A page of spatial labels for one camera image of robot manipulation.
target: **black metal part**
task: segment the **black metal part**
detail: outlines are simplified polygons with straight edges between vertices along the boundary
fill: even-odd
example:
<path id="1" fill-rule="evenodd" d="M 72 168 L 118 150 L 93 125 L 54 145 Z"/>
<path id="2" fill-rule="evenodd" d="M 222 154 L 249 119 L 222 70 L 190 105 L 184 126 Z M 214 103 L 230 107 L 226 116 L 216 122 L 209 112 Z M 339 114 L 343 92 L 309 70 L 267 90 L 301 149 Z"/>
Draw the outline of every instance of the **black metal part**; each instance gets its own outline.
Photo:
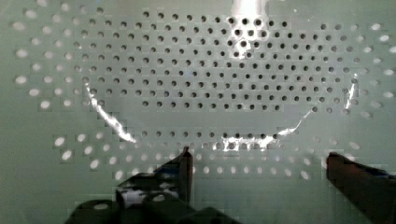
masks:
<path id="1" fill-rule="evenodd" d="M 167 193 L 150 194 L 142 203 L 146 223 L 175 224 L 195 212 L 188 204 Z"/>
<path id="2" fill-rule="evenodd" d="M 94 200 L 80 204 L 65 224 L 117 223 L 120 206 L 109 200 Z"/>
<path id="3" fill-rule="evenodd" d="M 119 184 L 117 202 L 79 205 L 65 224 L 239 224 L 214 208 L 189 206 L 192 156 L 185 147 L 152 174 L 138 174 Z"/>
<path id="4" fill-rule="evenodd" d="M 192 155 L 188 147 L 173 160 L 152 174 L 134 175 L 117 186 L 116 198 L 121 207 L 139 205 L 149 193 L 172 194 L 185 202 L 190 201 L 192 183 Z"/>
<path id="5" fill-rule="evenodd" d="M 396 176 L 332 152 L 327 178 L 375 224 L 396 224 Z"/>
<path id="6" fill-rule="evenodd" d="M 170 194 L 150 194 L 142 203 L 146 223 L 162 224 L 240 224 L 220 211 L 208 207 L 195 211 Z"/>
<path id="7" fill-rule="evenodd" d="M 240 224 L 212 207 L 204 208 L 181 218 L 177 224 Z"/>

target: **metal sheet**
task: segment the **metal sheet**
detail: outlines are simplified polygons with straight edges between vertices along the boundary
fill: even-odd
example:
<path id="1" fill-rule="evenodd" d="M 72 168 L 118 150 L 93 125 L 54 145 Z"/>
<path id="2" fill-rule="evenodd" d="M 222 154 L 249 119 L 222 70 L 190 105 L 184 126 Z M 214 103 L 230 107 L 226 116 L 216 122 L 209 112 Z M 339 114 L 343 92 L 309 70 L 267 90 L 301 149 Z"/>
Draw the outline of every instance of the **metal sheet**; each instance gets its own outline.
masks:
<path id="1" fill-rule="evenodd" d="M 338 151 L 395 172 L 385 1 L 0 1 L 0 218 L 63 222 L 193 148 L 192 205 L 366 223 Z"/>

